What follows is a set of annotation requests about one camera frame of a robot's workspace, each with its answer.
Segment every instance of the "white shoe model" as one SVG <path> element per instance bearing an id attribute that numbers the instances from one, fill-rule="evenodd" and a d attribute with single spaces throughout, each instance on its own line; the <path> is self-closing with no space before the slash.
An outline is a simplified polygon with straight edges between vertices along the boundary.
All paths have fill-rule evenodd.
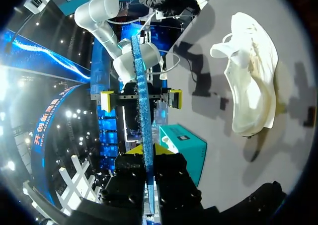
<path id="1" fill-rule="evenodd" d="M 229 58 L 224 74 L 234 101 L 232 130 L 249 137 L 264 127 L 273 127 L 273 80 L 278 55 L 266 31 L 249 15 L 233 15 L 231 31 L 222 43 L 212 46 L 210 54 L 214 58 Z"/>

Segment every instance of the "display sign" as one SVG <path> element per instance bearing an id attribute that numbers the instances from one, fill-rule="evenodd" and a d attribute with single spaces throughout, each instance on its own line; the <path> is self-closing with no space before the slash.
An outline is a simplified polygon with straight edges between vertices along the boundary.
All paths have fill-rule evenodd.
<path id="1" fill-rule="evenodd" d="M 54 98 L 45 109 L 34 130 L 31 148 L 31 168 L 34 176 L 36 189 L 52 204 L 54 204 L 49 193 L 47 178 L 45 174 L 45 143 L 54 115 L 64 99 L 79 85 L 69 87 Z"/>
<path id="2" fill-rule="evenodd" d="M 13 36 L 9 30 L 0 34 L 1 66 L 82 83 L 90 81 L 90 70 L 19 35 L 11 44 Z"/>

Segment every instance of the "black machine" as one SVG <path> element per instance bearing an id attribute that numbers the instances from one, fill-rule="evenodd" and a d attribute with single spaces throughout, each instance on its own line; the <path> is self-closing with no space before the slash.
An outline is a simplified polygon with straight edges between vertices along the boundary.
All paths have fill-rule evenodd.
<path id="1" fill-rule="evenodd" d="M 278 182 L 266 183 L 237 205 L 219 212 L 203 209 L 201 191 L 192 182 L 183 155 L 161 154 L 154 159 L 162 225 L 265 223 L 286 194 Z M 115 176 L 102 191 L 103 205 L 83 200 L 65 225 L 141 225 L 146 171 L 143 155 L 121 154 L 115 160 Z"/>

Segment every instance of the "white cable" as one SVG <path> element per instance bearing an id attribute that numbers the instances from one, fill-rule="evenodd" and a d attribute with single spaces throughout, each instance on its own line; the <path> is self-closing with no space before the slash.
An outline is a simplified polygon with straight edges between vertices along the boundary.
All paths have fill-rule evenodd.
<path id="1" fill-rule="evenodd" d="M 126 21 L 126 22 L 117 22 L 117 21 L 112 21 L 112 20 L 106 20 L 108 23 L 115 24 L 115 25 L 126 25 L 126 24 L 131 24 L 137 21 L 140 21 L 139 19 L 131 20 L 131 21 Z"/>
<path id="2" fill-rule="evenodd" d="M 177 57 L 178 57 L 178 62 L 175 63 L 174 66 L 172 66 L 170 69 L 168 69 L 168 70 L 166 70 L 166 71 L 146 73 L 147 75 L 161 75 L 161 74 L 167 73 L 167 72 L 173 70 L 175 67 L 177 67 L 178 64 L 180 63 L 180 57 L 179 57 L 179 55 L 175 54 L 174 52 L 169 52 L 169 51 L 166 51 L 166 50 L 159 50 L 159 51 L 165 52 L 165 53 L 167 53 L 167 54 L 170 53 L 170 54 L 173 54 L 173 55 L 177 56 Z"/>
<path id="3" fill-rule="evenodd" d="M 174 16 L 167 16 L 167 17 L 164 17 L 163 19 L 168 19 L 168 18 L 180 18 L 180 17 L 195 17 L 195 15 L 174 15 Z"/>
<path id="4" fill-rule="evenodd" d="M 155 13 L 156 13 L 156 12 L 152 13 L 152 14 L 149 16 L 149 18 L 148 18 L 148 20 L 146 21 L 146 23 L 140 28 L 140 30 L 137 32 L 136 35 L 138 35 L 138 34 L 145 28 L 145 26 L 151 21 L 151 19 L 152 19 L 153 16 L 155 15 Z"/>
<path id="5" fill-rule="evenodd" d="M 135 20 L 130 20 L 130 21 L 126 21 L 126 22 L 117 22 L 117 21 L 112 21 L 112 20 L 106 20 L 108 23 L 111 23 L 111 24 L 115 24 L 115 25 L 126 25 L 126 24 L 131 24 L 131 23 L 134 23 L 134 22 L 137 22 L 137 21 L 142 21 L 143 18 L 149 16 L 150 19 L 154 16 L 154 13 L 151 14 L 151 15 L 145 15 L 145 16 L 142 16 L 142 17 L 139 17 L 138 19 L 135 19 Z"/>

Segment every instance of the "cable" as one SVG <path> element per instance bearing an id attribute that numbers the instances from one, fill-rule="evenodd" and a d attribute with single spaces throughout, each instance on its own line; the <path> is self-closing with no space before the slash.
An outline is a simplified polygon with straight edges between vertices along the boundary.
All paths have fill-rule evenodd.
<path id="1" fill-rule="evenodd" d="M 126 21 L 126 22 L 117 22 L 117 21 L 112 21 L 112 20 L 106 20 L 108 23 L 111 23 L 111 24 L 115 24 L 115 25 L 126 25 L 126 24 L 131 24 L 131 23 L 134 23 L 134 22 L 137 22 L 137 21 L 142 21 L 143 18 L 149 16 L 150 18 L 153 17 L 153 15 L 145 15 L 145 16 L 142 16 L 142 17 L 139 17 L 138 19 L 135 19 L 135 20 L 130 20 L 130 21 Z"/>
<path id="2" fill-rule="evenodd" d="M 175 67 L 177 67 L 178 64 L 180 63 L 180 57 L 179 57 L 179 55 L 177 55 L 176 53 L 174 53 L 174 52 L 169 52 L 169 51 L 166 51 L 166 50 L 159 50 L 159 51 L 165 52 L 165 53 L 167 53 L 167 54 L 170 53 L 170 54 L 173 54 L 173 55 L 177 56 L 177 57 L 178 57 L 178 62 L 175 63 L 174 66 L 172 66 L 170 69 L 168 69 L 168 70 L 166 70 L 166 71 L 146 73 L 147 75 L 161 75 L 161 74 L 167 73 L 167 72 L 173 70 Z"/>
<path id="3" fill-rule="evenodd" d="M 13 37 L 11 38 L 10 42 L 8 42 L 5 46 L 5 51 L 7 53 L 10 53 L 11 51 L 11 47 L 12 44 L 14 42 L 14 40 L 16 39 L 16 37 L 18 36 L 18 34 L 21 32 L 21 30 L 25 27 L 25 25 L 30 21 L 30 19 L 32 19 L 32 17 L 35 16 L 34 14 L 30 14 L 28 15 L 28 17 L 25 19 L 24 23 L 20 26 L 20 28 L 15 32 L 15 34 L 13 35 Z"/>
<path id="4" fill-rule="evenodd" d="M 106 20 L 106 21 L 108 23 L 115 24 L 115 25 L 126 25 L 126 24 L 131 24 L 131 23 L 140 21 L 140 19 L 138 18 L 138 19 L 130 20 L 130 21 L 126 21 L 126 22 L 117 22 L 117 21 L 112 21 L 112 20 Z"/>
<path id="5" fill-rule="evenodd" d="M 151 19 L 153 18 L 153 16 L 154 16 L 155 14 L 156 14 L 156 12 L 152 13 L 152 14 L 149 16 L 148 20 L 144 23 L 144 25 L 140 28 L 140 30 L 137 32 L 136 35 L 138 35 L 138 34 L 145 28 L 145 26 L 151 21 Z"/>
<path id="6" fill-rule="evenodd" d="M 168 19 L 168 18 L 177 18 L 177 17 L 195 17 L 195 15 L 173 15 L 173 16 L 167 16 L 164 19 Z"/>

